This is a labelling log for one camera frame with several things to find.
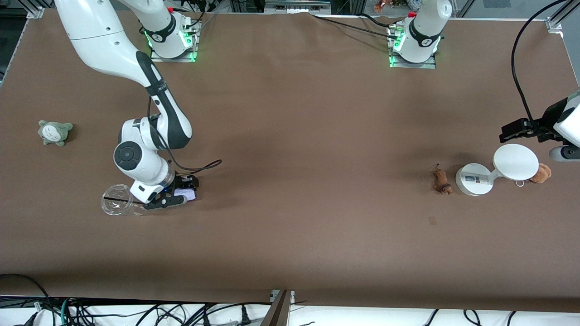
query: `small figurine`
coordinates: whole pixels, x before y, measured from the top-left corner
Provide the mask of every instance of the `small figurine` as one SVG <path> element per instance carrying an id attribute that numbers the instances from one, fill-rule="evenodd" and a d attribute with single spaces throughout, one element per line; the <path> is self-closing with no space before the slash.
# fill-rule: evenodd
<path id="1" fill-rule="evenodd" d="M 69 122 L 60 124 L 58 122 L 40 120 L 38 125 L 40 126 L 38 134 L 42 138 L 44 145 L 55 143 L 58 146 L 64 146 L 64 140 L 67 138 L 68 132 L 73 128 L 73 124 Z"/>
<path id="2" fill-rule="evenodd" d="M 379 2 L 377 2 L 374 6 L 375 13 L 381 13 L 385 4 L 387 4 L 386 0 L 379 0 Z"/>
<path id="3" fill-rule="evenodd" d="M 439 191 L 440 193 L 452 194 L 453 190 L 451 190 L 451 185 L 447 181 L 447 174 L 445 171 L 439 168 L 439 164 L 437 164 L 437 168 L 433 172 L 433 175 L 437 179 L 435 182 L 435 190 Z"/>
<path id="4" fill-rule="evenodd" d="M 544 163 L 540 163 L 540 167 L 536 174 L 530 179 L 533 183 L 544 183 L 549 177 L 552 176 L 552 170 L 545 165 Z"/>

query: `plastic cup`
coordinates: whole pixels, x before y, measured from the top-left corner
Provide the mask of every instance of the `plastic cup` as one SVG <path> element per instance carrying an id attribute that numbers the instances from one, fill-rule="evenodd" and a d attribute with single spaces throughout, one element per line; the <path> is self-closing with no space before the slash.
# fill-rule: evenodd
<path id="1" fill-rule="evenodd" d="M 129 191 L 125 184 L 109 187 L 101 197 L 101 208 L 109 215 L 143 215 L 145 208 Z"/>

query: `brown tabletop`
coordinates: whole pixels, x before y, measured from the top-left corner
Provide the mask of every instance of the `brown tabletop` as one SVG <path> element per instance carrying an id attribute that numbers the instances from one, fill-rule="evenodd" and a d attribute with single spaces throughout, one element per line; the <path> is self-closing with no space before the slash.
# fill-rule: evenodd
<path id="1" fill-rule="evenodd" d="M 135 16 L 119 16 L 146 49 Z M 195 202 L 115 217 L 100 196 L 132 182 L 113 150 L 147 93 L 85 66 L 47 10 L 0 89 L 0 271 L 53 296 L 231 302 L 290 288 L 318 305 L 580 311 L 580 164 L 551 161 L 557 143 L 515 141 L 552 168 L 544 184 L 432 190 L 437 163 L 450 179 L 491 168 L 501 126 L 524 116 L 509 65 L 522 23 L 452 20 L 437 69 L 410 70 L 389 67 L 384 38 L 308 14 L 217 15 L 196 63 L 158 67 L 194 128 L 179 162 L 223 164 L 199 173 Z M 517 67 L 537 117 L 577 88 L 544 23 Z M 66 146 L 42 145 L 41 119 L 75 125 Z"/>

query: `round white disc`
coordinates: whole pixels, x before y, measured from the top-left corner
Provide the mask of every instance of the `round white disc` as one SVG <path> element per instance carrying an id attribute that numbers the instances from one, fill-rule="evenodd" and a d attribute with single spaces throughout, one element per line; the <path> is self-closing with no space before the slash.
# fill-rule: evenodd
<path id="1" fill-rule="evenodd" d="M 506 144 L 494 154 L 494 166 L 510 180 L 528 180 L 539 168 L 538 157 L 532 150 L 519 144 Z"/>

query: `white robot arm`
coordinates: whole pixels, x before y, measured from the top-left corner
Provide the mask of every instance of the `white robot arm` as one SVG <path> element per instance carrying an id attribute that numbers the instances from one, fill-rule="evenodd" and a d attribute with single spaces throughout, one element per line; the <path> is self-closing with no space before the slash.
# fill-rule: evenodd
<path id="1" fill-rule="evenodd" d="M 521 118 L 502 127 L 499 141 L 537 137 L 539 142 L 555 140 L 564 146 L 550 151 L 550 158 L 558 162 L 580 162 L 580 89 L 546 109 L 533 122 Z"/>
<path id="2" fill-rule="evenodd" d="M 441 31 L 452 11 L 449 0 L 424 1 L 417 16 L 403 20 L 404 37 L 393 49 L 409 62 L 425 62 L 437 51 Z"/>
<path id="3" fill-rule="evenodd" d="M 155 64 L 125 35 L 108 0 L 55 0 L 55 3 L 82 61 L 101 73 L 138 82 L 159 109 L 160 114 L 151 120 L 144 117 L 126 121 L 114 152 L 117 167 L 135 180 L 131 193 L 143 203 L 149 203 L 175 175 L 156 151 L 165 149 L 165 145 L 170 149 L 183 148 L 191 139 L 191 125 Z M 160 35 L 156 39 L 158 53 L 178 56 L 186 49 L 173 44 L 180 38 L 181 27 L 175 26 L 179 16 L 170 14 L 162 0 L 124 0 L 123 3 L 139 16 L 154 40 L 155 35 Z"/>

